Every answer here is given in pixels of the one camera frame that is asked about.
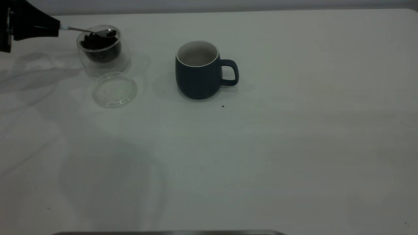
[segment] mug handle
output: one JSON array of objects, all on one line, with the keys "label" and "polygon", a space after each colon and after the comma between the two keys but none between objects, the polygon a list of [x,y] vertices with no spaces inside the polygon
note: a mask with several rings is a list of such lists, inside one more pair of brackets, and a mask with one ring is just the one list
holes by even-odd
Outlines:
[{"label": "mug handle", "polygon": [[235,73],[235,80],[225,80],[222,79],[222,85],[224,86],[235,86],[238,83],[238,80],[240,79],[240,73],[238,72],[238,66],[237,64],[230,59],[223,59],[221,60],[221,66],[229,66],[233,68]]}]

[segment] wall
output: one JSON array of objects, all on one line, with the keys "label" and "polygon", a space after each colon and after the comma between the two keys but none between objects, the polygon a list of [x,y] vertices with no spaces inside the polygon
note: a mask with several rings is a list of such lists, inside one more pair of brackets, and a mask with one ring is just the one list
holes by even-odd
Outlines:
[{"label": "wall", "polygon": [[407,8],[416,0],[28,0],[51,15]]}]

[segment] double-walled glass cup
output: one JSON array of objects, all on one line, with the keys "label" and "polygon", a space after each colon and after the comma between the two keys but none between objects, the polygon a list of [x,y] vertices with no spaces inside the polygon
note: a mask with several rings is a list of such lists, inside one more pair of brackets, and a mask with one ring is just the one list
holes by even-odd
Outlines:
[{"label": "double-walled glass cup", "polygon": [[82,41],[90,33],[82,32],[77,38],[79,57],[89,75],[99,77],[109,72],[123,72],[129,63],[129,51],[118,28],[110,25],[88,28],[93,32],[109,29],[116,31],[115,37],[117,40],[112,45],[102,49],[92,50],[82,46]]}]

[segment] metal spoon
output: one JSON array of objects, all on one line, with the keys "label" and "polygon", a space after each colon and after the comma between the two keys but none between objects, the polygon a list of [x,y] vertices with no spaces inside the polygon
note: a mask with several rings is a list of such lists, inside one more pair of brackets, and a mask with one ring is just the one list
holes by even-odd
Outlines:
[{"label": "metal spoon", "polygon": [[110,32],[112,32],[113,30],[112,29],[110,29],[110,28],[108,28],[108,29],[104,29],[104,30],[100,30],[100,31],[98,31],[98,32],[93,32],[93,31],[90,31],[90,30],[87,30],[87,29],[81,29],[81,28],[73,28],[73,27],[70,27],[70,26],[64,26],[64,25],[61,25],[60,26],[60,28],[59,29],[61,29],[61,30],[74,30],[74,31],[81,31],[81,32],[86,32],[86,33],[94,33],[94,34],[97,34],[97,35],[99,35],[100,37],[103,37],[103,38],[111,38],[111,37],[113,37],[113,36],[108,36],[107,34],[108,33],[110,33]]}]

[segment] mug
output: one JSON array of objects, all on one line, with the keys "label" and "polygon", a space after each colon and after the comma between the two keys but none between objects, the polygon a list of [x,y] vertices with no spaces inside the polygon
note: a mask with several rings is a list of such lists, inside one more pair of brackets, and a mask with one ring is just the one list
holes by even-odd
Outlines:
[{"label": "mug", "polygon": [[[222,79],[221,66],[232,67],[235,80]],[[192,41],[180,47],[176,54],[176,81],[187,97],[195,100],[214,95],[221,85],[235,86],[240,78],[235,62],[222,59],[219,50],[205,41]]]}]

